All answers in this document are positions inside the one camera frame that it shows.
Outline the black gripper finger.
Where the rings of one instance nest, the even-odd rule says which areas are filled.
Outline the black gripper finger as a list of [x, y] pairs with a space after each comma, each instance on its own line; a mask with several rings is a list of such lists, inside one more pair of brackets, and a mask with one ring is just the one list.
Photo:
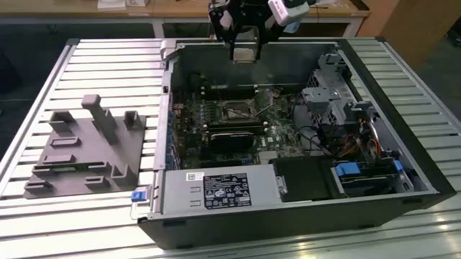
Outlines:
[[241, 25], [237, 4], [210, 4], [210, 22], [217, 40], [229, 46], [229, 58], [234, 60], [236, 41]]
[[261, 59], [262, 47], [269, 42], [276, 42], [284, 32], [285, 27], [277, 23], [274, 16], [272, 16], [258, 26], [258, 37], [257, 37], [257, 59]]

